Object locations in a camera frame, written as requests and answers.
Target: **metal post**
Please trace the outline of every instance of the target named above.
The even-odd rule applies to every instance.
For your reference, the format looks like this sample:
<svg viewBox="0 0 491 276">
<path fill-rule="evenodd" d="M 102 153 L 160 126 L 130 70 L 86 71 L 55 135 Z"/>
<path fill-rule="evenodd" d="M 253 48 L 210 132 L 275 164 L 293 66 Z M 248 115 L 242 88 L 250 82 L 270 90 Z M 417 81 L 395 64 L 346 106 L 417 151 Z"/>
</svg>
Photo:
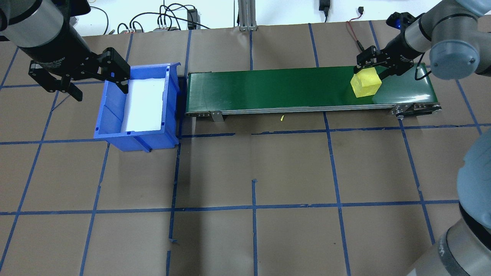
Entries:
<svg viewBox="0 0 491 276">
<path fill-rule="evenodd" d="M 256 0 L 239 0 L 239 28 L 241 31 L 257 30 Z"/>
</svg>

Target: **yellow cube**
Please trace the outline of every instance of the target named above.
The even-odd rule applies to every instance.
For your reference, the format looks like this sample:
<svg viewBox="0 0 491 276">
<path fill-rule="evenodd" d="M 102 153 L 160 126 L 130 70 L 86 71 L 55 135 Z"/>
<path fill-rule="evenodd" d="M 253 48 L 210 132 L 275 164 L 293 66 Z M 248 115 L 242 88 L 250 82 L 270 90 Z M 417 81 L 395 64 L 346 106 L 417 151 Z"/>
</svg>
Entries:
<svg viewBox="0 0 491 276">
<path fill-rule="evenodd" d="M 382 81 L 373 67 L 354 74 L 350 83 L 357 98 L 375 95 L 382 85 Z"/>
</svg>

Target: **green conveyor belt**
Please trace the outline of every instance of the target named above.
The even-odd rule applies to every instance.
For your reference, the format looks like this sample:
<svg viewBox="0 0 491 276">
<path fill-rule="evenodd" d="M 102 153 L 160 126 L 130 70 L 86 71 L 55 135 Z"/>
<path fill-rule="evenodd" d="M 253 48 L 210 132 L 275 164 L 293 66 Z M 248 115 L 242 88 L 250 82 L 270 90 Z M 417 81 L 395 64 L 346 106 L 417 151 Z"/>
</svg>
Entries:
<svg viewBox="0 0 491 276">
<path fill-rule="evenodd" d="M 361 98 L 350 85 L 352 66 L 193 73 L 186 114 L 376 109 L 438 102 L 430 79 L 416 81 L 415 70 L 387 77 L 374 96 Z M 419 70 L 419 76 L 426 73 L 424 65 Z"/>
</svg>

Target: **electrical connector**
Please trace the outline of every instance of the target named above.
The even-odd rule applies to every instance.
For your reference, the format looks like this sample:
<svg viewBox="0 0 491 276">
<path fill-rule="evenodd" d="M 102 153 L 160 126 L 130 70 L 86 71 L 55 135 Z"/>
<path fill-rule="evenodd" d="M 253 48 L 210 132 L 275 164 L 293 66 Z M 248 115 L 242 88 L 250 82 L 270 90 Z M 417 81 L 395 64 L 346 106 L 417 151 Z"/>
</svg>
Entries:
<svg viewBox="0 0 491 276">
<path fill-rule="evenodd" d="M 331 0 L 319 0 L 319 10 L 324 12 L 326 18 L 329 14 L 330 8 L 331 8 Z"/>
</svg>

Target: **blue plastic bin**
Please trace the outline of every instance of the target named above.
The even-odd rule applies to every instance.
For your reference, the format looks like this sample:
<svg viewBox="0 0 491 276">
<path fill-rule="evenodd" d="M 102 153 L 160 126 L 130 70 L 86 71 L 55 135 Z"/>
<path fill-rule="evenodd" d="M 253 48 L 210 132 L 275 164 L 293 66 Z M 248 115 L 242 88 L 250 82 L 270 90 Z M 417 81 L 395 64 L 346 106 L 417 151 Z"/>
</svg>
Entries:
<svg viewBox="0 0 491 276">
<path fill-rule="evenodd" d="M 177 81 L 177 66 L 180 63 L 153 64 L 131 67 L 131 80 L 163 79 L 165 78 L 160 130 L 121 132 L 123 124 L 126 94 L 108 81 L 104 84 L 99 115 L 94 132 L 94 138 L 104 139 L 121 151 L 173 148 L 178 144 L 176 138 L 176 101 L 180 94 Z"/>
</svg>

